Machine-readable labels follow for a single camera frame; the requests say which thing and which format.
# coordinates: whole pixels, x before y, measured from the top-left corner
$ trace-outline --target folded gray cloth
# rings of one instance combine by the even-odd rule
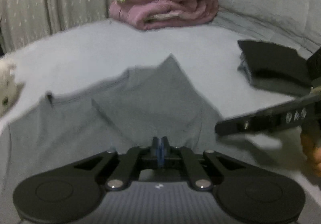
[[[129,69],[115,80],[78,94],[43,97],[0,136],[0,223],[20,221],[12,193],[31,175],[110,149],[125,153],[133,146],[149,146],[154,136],[168,136],[170,145],[184,145],[195,153],[213,149],[253,165],[259,164],[255,158],[264,161],[258,149],[247,149],[252,147],[249,142],[235,141],[243,145],[238,148],[217,138],[214,127],[219,119],[219,113],[197,94],[172,56],[157,68]],[[320,210],[308,194],[307,198],[300,223],[317,223]],[[97,210],[74,224],[111,223],[106,220],[111,208],[115,206],[104,199]],[[217,223],[239,223],[218,205],[209,210]],[[121,223],[117,220],[122,211],[114,214],[118,216],[112,223]]]
[[[259,77],[252,74],[243,54],[241,55],[241,64],[239,65],[238,70],[245,74],[251,86],[258,89],[297,97],[305,96],[311,91],[308,87],[300,86],[282,78]]]

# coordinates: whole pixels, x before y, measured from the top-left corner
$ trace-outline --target gray blanket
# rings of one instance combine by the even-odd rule
[[[111,0],[0,0],[0,44],[13,52],[108,17]],[[219,0],[213,24],[280,43],[308,58],[321,44],[321,0]]]
[[[172,56],[157,68],[128,69],[115,80],[72,96],[51,101],[44,96],[0,136],[0,183],[4,184],[0,187],[0,223],[19,221],[12,193],[25,178],[105,150],[125,153],[136,145],[150,145],[153,136],[168,136],[170,145],[184,145],[195,153],[213,149],[253,165],[270,162],[263,153],[258,162],[248,152],[226,145],[215,135],[219,118]],[[75,223],[105,223],[107,203]],[[218,206],[215,214],[221,223],[238,223]],[[319,224],[320,219],[320,209],[307,193],[300,223]]]

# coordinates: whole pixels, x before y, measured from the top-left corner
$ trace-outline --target white fluffy object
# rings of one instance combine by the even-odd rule
[[[16,65],[8,59],[0,59],[0,116],[17,100],[19,91],[14,80]]]

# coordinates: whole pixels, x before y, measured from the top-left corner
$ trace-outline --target folded pink towel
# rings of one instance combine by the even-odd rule
[[[204,24],[218,12],[218,0],[113,0],[109,14],[140,30]]]

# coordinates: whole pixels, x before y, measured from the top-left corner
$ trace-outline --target gray t-shirt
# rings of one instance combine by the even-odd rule
[[[273,163],[240,136],[219,139],[214,130],[219,119],[172,56],[157,68],[128,69],[72,96],[44,96],[0,137],[0,223],[20,220],[12,193],[22,180],[106,150],[125,153],[133,146],[149,146],[153,136],[167,136],[171,146],[195,153],[213,149],[254,165]],[[243,144],[237,147],[233,141]],[[312,199],[305,211],[309,222],[301,223],[320,220]]]

